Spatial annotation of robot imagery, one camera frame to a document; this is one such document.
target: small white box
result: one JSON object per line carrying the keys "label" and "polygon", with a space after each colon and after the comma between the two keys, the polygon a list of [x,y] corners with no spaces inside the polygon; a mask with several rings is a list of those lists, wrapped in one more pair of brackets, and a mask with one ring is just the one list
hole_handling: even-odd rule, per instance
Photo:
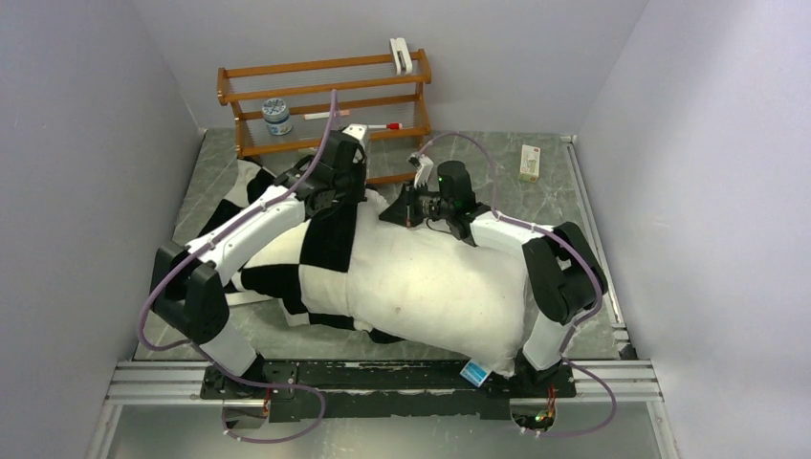
{"label": "small white box", "polygon": [[531,145],[521,145],[521,168],[518,171],[518,180],[534,182],[537,180],[540,168],[540,148]]}

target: blue label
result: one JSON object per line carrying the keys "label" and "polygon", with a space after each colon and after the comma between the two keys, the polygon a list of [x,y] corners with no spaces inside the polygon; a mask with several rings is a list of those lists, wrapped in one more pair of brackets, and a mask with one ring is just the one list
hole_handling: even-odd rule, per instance
{"label": "blue label", "polygon": [[481,364],[475,361],[469,361],[459,374],[476,387],[481,387],[481,384],[484,383],[491,373],[492,371],[484,369]]}

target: gray marble floor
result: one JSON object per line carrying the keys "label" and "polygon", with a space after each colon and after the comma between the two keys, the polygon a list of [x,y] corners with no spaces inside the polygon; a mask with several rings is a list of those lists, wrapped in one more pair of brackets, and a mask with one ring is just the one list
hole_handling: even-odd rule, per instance
{"label": "gray marble floor", "polygon": [[[498,164],[497,179],[487,170],[487,162],[470,142],[449,137],[429,150],[436,162],[464,161],[471,173],[479,200],[490,204],[493,186],[497,186],[498,208],[522,220],[546,225],[572,221],[585,228],[582,202],[576,192],[572,165],[558,136],[506,132],[466,133],[483,143]],[[236,178],[236,155],[232,129],[209,129],[180,209],[174,240],[183,244],[193,239],[214,212]],[[541,149],[540,177],[536,183],[517,178],[522,144]],[[369,148],[370,176],[404,173],[413,168],[406,158],[415,149],[412,140],[372,142]],[[262,157],[273,172],[289,168],[302,154],[282,153]],[[397,194],[395,186],[381,193],[389,200]],[[608,296],[601,313],[584,323],[575,335],[568,355],[574,359],[614,359],[617,357],[612,336],[612,305]],[[277,301],[262,301],[232,308],[230,320],[245,334],[256,349],[269,359],[454,359],[451,352],[417,342],[401,341],[375,344],[365,332],[348,332],[320,325],[288,327]],[[159,317],[150,316],[146,335],[158,343],[179,339],[180,334]],[[139,346],[137,360],[200,360],[192,349],[175,348],[153,353]]]}

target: small jar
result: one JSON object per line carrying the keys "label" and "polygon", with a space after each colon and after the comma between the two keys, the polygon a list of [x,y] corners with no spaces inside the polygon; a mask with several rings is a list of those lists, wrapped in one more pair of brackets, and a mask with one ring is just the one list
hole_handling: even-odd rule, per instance
{"label": "small jar", "polygon": [[262,104],[262,118],[273,136],[283,136],[293,129],[290,110],[281,98],[269,98]]}

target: black metal plate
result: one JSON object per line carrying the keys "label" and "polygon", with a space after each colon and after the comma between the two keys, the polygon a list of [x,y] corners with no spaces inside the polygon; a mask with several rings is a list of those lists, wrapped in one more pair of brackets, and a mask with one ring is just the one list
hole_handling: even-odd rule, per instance
{"label": "black metal plate", "polygon": [[[520,386],[517,378],[491,375],[481,388],[464,380],[459,372],[466,361],[268,361],[265,373],[286,383],[291,372],[297,383],[323,391],[327,418],[372,418],[396,416],[452,416],[478,414],[481,419],[511,419],[511,398],[546,398],[553,384],[559,398],[576,395],[572,370],[562,366],[548,379],[532,387]],[[219,374],[210,367],[200,397],[204,400],[245,399],[217,383]],[[317,417],[318,398],[299,391],[274,394],[270,422]],[[264,390],[248,397],[263,398]]]}

